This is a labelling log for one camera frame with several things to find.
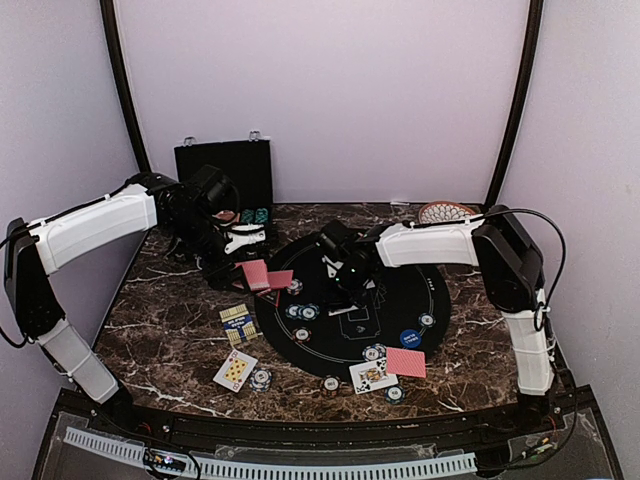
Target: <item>black poker mat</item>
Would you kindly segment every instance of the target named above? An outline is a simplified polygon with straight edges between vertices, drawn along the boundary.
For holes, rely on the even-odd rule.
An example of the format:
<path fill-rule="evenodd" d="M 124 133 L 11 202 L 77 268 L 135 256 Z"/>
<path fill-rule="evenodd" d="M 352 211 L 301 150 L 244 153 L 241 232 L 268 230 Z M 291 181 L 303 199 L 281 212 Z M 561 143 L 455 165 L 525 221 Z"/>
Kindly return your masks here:
<path fill-rule="evenodd" d="M 381 282 L 368 290 L 364 309 L 329 316 L 325 306 L 331 285 L 323 252 L 315 245 L 314 234 L 296 240 L 268 262 L 269 271 L 293 270 L 303 283 L 302 292 L 293 296 L 283 290 L 279 306 L 256 298 L 256 315 L 265 338 L 288 361 L 313 375 L 336 375 L 350 379 L 349 367 L 362 363 L 363 350 L 375 343 L 403 348 L 400 334 L 407 329 L 421 333 L 416 350 L 427 356 L 442 343 L 449 326 L 451 299 L 446 283 L 433 265 L 387 268 Z M 320 315 L 313 321 L 289 319 L 285 309 L 291 304 L 316 304 Z M 418 317 L 431 314 L 431 328 L 420 326 Z M 296 328 L 311 330 L 304 344 L 292 340 Z"/>

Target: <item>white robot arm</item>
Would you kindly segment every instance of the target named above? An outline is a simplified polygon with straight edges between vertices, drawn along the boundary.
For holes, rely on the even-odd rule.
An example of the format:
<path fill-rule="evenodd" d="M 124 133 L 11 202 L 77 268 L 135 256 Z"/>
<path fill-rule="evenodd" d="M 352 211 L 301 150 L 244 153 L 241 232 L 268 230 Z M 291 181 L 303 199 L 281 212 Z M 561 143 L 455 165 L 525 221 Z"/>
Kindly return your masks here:
<path fill-rule="evenodd" d="M 140 174 L 113 194 L 54 217 L 11 222 L 4 283 L 22 334 L 91 399 L 110 401 L 124 389 L 67 321 L 47 277 L 91 250 L 160 225 L 201 257 L 203 274 L 214 288 L 224 288 L 240 275 L 229 254 L 265 240 L 264 228 L 223 229 L 214 217 L 219 200 L 232 189 L 212 167 L 186 183 Z"/>
<path fill-rule="evenodd" d="M 409 264 L 466 264 L 478 267 L 472 232 L 483 220 L 469 219 L 460 225 L 434 225 L 415 229 L 401 224 L 387 228 L 376 243 L 385 267 Z M 535 305 L 545 305 L 543 288 L 536 289 Z M 525 395 L 545 395 L 553 382 L 549 345 L 543 329 L 535 328 L 535 310 L 502 311 L 516 356 L 518 388 Z"/>
<path fill-rule="evenodd" d="M 318 237 L 329 277 L 344 293 L 343 304 L 358 304 L 381 268 L 410 264 L 465 264 L 479 267 L 487 296 L 506 320 L 518 368 L 520 394 L 545 397 L 554 379 L 554 339 L 543 328 L 546 312 L 542 254 L 504 206 L 464 221 L 415 225 L 404 222 L 354 233 L 338 221 Z"/>

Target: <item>marble table surface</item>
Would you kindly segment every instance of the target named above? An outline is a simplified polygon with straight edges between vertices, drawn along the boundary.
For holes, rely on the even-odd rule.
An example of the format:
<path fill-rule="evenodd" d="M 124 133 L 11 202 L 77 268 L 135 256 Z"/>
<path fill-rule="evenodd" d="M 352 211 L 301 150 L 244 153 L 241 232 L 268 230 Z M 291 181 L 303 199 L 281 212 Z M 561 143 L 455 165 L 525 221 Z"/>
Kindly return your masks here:
<path fill-rule="evenodd" d="M 276 205 L 277 248 L 334 218 L 369 227 L 414 220 L 417 210 L 389 204 Z M 401 377 L 407 393 L 402 404 L 388 404 L 383 391 L 355 395 L 346 382 L 339 396 L 326 398 L 317 377 L 287 362 L 262 335 L 238 349 L 271 370 L 271 388 L 258 393 L 245 386 L 233 393 L 212 380 L 231 351 L 218 312 L 246 303 L 253 314 L 254 299 L 212 290 L 194 264 L 166 255 L 169 242 L 158 230 L 149 234 L 95 345 L 136 404 L 226 418 L 343 422 L 466 412 L 516 400 L 506 324 L 487 301 L 480 274 L 454 265 L 439 267 L 451 295 L 451 324 L 441 347 L 427 358 L 427 378 Z"/>

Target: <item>lavender wall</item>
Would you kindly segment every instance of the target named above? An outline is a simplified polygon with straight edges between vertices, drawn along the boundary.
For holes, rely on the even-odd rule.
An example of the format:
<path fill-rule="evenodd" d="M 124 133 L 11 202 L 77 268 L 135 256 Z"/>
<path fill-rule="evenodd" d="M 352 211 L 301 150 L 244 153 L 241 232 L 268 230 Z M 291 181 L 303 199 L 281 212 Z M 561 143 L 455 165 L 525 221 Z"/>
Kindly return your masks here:
<path fill-rule="evenodd" d="M 482 201 L 527 0 L 118 1 L 153 166 L 273 138 L 278 202 Z"/>
<path fill-rule="evenodd" d="M 97 1 L 0 2 L 0 228 L 56 213 L 135 172 Z M 93 252 L 52 278 L 69 320 L 91 340 L 136 239 Z M 4 292 L 0 324 L 17 328 Z M 31 478 L 64 385 L 37 347 L 0 341 L 0 477 Z"/>
<path fill-rule="evenodd" d="M 626 478 L 640 478 L 638 32 L 638 2 L 546 4 L 501 199 L 546 212 L 567 236 L 552 317 L 578 382 L 595 390 Z M 532 228 L 545 251 L 556 248 L 549 230 Z"/>

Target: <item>black cable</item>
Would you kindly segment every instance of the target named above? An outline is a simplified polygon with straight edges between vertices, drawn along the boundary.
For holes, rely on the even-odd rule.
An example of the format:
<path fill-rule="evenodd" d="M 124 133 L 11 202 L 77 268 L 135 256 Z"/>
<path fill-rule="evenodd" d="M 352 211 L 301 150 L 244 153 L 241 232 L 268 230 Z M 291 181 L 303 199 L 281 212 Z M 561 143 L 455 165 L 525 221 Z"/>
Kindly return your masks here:
<path fill-rule="evenodd" d="M 571 437 L 573 436 L 573 432 L 575 432 L 576 425 L 578 423 L 578 393 L 577 393 L 575 388 L 573 389 L 573 396 L 574 396 L 573 423 L 571 424 L 571 428 L 569 429 L 569 433 L 565 437 L 564 441 L 560 445 L 558 445 L 557 448 L 551 450 L 550 453 L 545 455 L 543 460 L 541 460 L 539 462 L 535 462 L 535 463 L 530 463 L 530 464 L 527 464 L 527 465 L 517 465 L 518 463 L 526 460 L 525 457 L 517 457 L 514 460 L 512 460 L 509 463 L 506 463 L 504 465 L 498 465 L 498 466 L 478 465 L 478 471 L 479 472 L 483 472 L 483 471 L 486 472 L 486 471 L 495 471 L 495 470 L 525 470 L 527 468 L 539 467 L 543 463 L 547 463 L 549 460 L 551 460 L 553 457 L 555 457 L 569 443 L 569 441 L 571 440 Z"/>
<path fill-rule="evenodd" d="M 103 420 L 106 420 L 107 423 L 109 423 L 112 427 L 114 427 L 117 430 L 121 431 L 125 435 L 128 435 L 130 437 L 135 437 L 135 438 L 137 438 L 139 440 L 142 440 L 143 443 L 145 444 L 145 448 L 147 448 L 147 449 L 151 448 L 149 445 L 147 445 L 147 442 L 149 442 L 149 443 L 156 442 L 156 443 L 165 445 L 165 446 L 167 446 L 167 447 L 169 447 L 169 448 L 171 448 L 173 450 L 177 450 L 179 453 L 182 453 L 183 455 L 186 455 L 187 457 L 189 457 L 189 459 L 193 463 L 193 466 L 196 468 L 196 480 L 200 480 L 200 478 L 202 476 L 202 467 L 200 467 L 200 464 L 198 463 L 196 458 L 186 448 L 181 447 L 179 445 L 175 445 L 175 444 L 173 444 L 171 442 L 167 442 L 166 440 L 160 440 L 159 438 L 150 437 L 149 435 L 142 435 L 141 433 L 131 432 L 130 430 L 127 430 L 126 428 L 123 428 L 120 425 L 118 425 L 117 423 L 115 423 L 113 420 L 111 420 L 111 418 L 109 418 L 109 416 L 106 413 L 102 412 L 101 410 L 99 410 L 97 408 L 95 408 L 92 411 L 92 413 L 93 412 L 95 412 L 96 415 L 99 415 Z"/>
<path fill-rule="evenodd" d="M 534 217 L 541 218 L 542 220 L 547 222 L 558 234 L 558 238 L 560 239 L 560 244 L 562 246 L 562 257 L 560 258 L 560 265 L 558 266 L 558 272 L 556 273 L 553 283 L 551 284 L 551 288 L 549 289 L 549 294 L 547 295 L 547 298 L 546 298 L 546 303 L 549 304 L 549 302 L 551 301 L 551 297 L 553 296 L 553 292 L 555 291 L 556 286 L 558 285 L 558 281 L 560 280 L 560 276 L 562 275 L 562 271 L 564 270 L 564 265 L 567 261 L 567 242 L 564 239 L 562 230 L 560 230 L 560 227 L 558 227 L 558 225 L 556 225 L 556 223 L 553 220 L 551 220 L 549 217 L 547 217 L 545 214 L 536 212 L 535 210 L 529 210 L 527 208 L 509 208 L 507 210 L 503 210 L 500 212 L 487 213 L 482 217 L 480 217 L 479 219 L 498 217 L 498 216 L 505 215 L 507 213 L 522 213 L 525 215 L 533 215 Z"/>
<path fill-rule="evenodd" d="M 127 187 L 127 185 L 122 185 L 121 187 L 119 187 L 118 189 L 114 190 L 113 192 L 111 192 L 109 194 L 109 197 L 113 197 L 115 195 L 117 195 L 118 193 L 120 193 L 122 190 L 124 190 Z M 93 205 L 96 205 L 100 202 L 103 202 L 105 200 L 105 197 L 101 197 L 101 198 L 96 198 L 95 200 L 91 200 L 90 202 L 87 203 L 83 203 L 82 205 L 77 205 L 73 208 L 69 208 L 68 210 L 65 210 L 64 212 L 60 212 L 57 213 L 49 218 L 47 218 L 46 220 L 44 220 L 44 223 L 49 223 L 49 222 L 53 222 L 55 220 L 58 220 L 59 218 L 64 217 L 65 215 L 69 215 L 70 213 L 76 212 L 78 210 L 81 210 L 83 208 L 86 207 L 91 207 Z M 0 242 L 0 250 L 2 250 L 4 248 L 5 245 L 7 245 L 7 243 L 9 243 L 11 240 L 24 235 L 26 232 L 29 232 L 35 228 L 38 228 L 39 226 L 42 225 L 42 222 L 37 222 L 34 223 L 32 225 L 29 225 L 27 227 L 25 227 L 24 229 L 20 229 L 15 231 L 13 234 L 9 235 L 7 238 L 5 238 L 4 240 L 2 240 L 2 242 Z M 0 327 L 0 336 L 9 344 L 11 345 L 13 348 L 16 349 L 20 349 L 22 347 L 24 347 L 27 342 L 29 341 L 27 337 L 24 337 L 22 339 L 22 341 L 20 343 L 14 342 L 13 340 L 11 340 L 9 338 L 9 336 L 6 334 L 6 332 L 2 329 L 2 327 Z"/>
<path fill-rule="evenodd" d="M 116 190 L 111 192 L 108 195 L 108 197 L 111 198 L 111 197 L 117 195 L 122 190 L 124 190 L 127 186 L 128 186 L 127 184 L 124 184 L 121 187 L 118 187 Z M 66 215 L 69 215 L 71 213 L 77 212 L 78 210 L 82 210 L 83 208 L 91 207 L 91 206 L 96 205 L 98 203 L 104 202 L 106 199 L 107 198 L 105 198 L 105 197 L 100 197 L 100 198 L 96 198 L 95 200 L 91 200 L 90 202 L 86 202 L 86 203 L 83 203 L 81 205 L 76 205 L 75 207 L 71 207 L 71 208 L 65 210 L 64 212 L 56 213 L 55 215 L 47 218 L 46 220 L 44 220 L 44 223 L 54 222 L 54 221 L 66 216 Z M 39 226 L 40 226 L 40 222 L 34 223 L 33 225 L 27 227 L 27 231 L 33 230 L 34 228 L 38 228 Z"/>
<path fill-rule="evenodd" d="M 541 218 L 542 220 L 547 222 L 549 225 L 551 225 L 551 227 L 558 234 L 558 238 L 560 239 L 560 244 L 562 246 L 562 257 L 560 258 L 560 265 L 558 266 L 558 271 L 553 280 L 553 283 L 551 284 L 551 288 L 549 289 L 549 294 L 547 295 L 547 298 L 546 298 L 546 304 L 548 305 L 551 300 L 551 297 L 553 296 L 553 292 L 555 292 L 556 286 L 558 285 L 558 281 L 560 280 L 560 276 L 562 275 L 562 272 L 564 270 L 564 265 L 567 261 L 567 242 L 565 241 L 564 235 L 562 234 L 562 230 L 560 230 L 560 227 L 558 227 L 558 225 L 556 225 L 556 223 L 553 220 L 551 220 L 549 217 L 547 217 L 545 214 L 537 212 L 535 210 L 529 210 L 527 208 L 509 208 L 507 210 L 501 210 L 499 212 L 493 212 L 493 213 L 485 213 L 484 215 L 480 215 L 473 218 L 461 219 L 461 220 L 448 220 L 446 222 L 422 223 L 422 224 L 415 224 L 415 225 L 411 225 L 408 222 L 403 222 L 403 224 L 408 228 L 430 228 L 430 227 L 438 227 L 443 225 L 461 225 L 467 222 L 477 222 L 480 220 L 485 220 L 487 218 L 500 217 L 508 213 L 522 213 L 525 215 L 533 215 L 534 217 Z"/>

